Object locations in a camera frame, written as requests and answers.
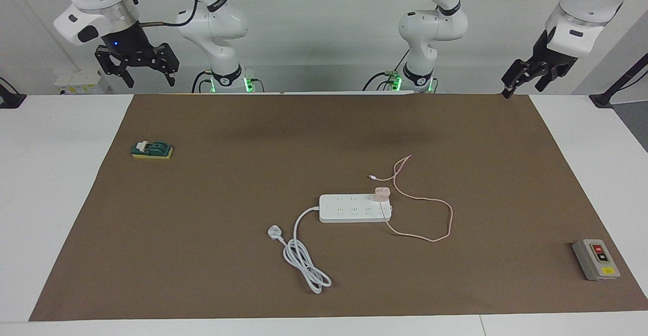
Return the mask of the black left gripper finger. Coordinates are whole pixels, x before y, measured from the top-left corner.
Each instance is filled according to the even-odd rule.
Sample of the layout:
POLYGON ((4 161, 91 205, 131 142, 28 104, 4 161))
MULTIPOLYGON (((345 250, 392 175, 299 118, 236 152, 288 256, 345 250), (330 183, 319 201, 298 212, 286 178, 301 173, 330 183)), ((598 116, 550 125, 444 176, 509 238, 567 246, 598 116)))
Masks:
POLYGON ((570 63, 553 64, 550 62, 539 62, 535 66, 535 74, 539 80, 535 84, 538 92, 543 92, 548 85, 560 77, 564 77, 570 70, 570 63))
POLYGON ((523 61, 522 59, 516 59, 512 62, 511 66, 501 78, 504 84, 504 89, 501 94, 505 99, 511 99, 518 87, 532 80, 533 77, 529 73, 532 67, 532 60, 523 61))

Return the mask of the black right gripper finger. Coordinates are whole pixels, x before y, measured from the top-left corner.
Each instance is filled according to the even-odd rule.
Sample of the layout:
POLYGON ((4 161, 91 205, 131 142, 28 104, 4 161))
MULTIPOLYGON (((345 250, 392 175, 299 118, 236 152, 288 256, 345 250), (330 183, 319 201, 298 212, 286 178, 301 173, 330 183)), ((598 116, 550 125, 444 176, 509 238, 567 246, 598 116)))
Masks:
POLYGON ((162 43, 153 48, 153 69, 164 74, 170 87, 174 87, 174 74, 180 68, 180 61, 168 43, 162 43))
POLYGON ((126 61, 121 60, 119 55, 117 56, 119 64, 115 64, 111 50, 106 46, 97 46, 95 57, 106 75, 115 75, 122 78, 129 89, 134 87, 134 80, 128 72, 128 64, 126 61))

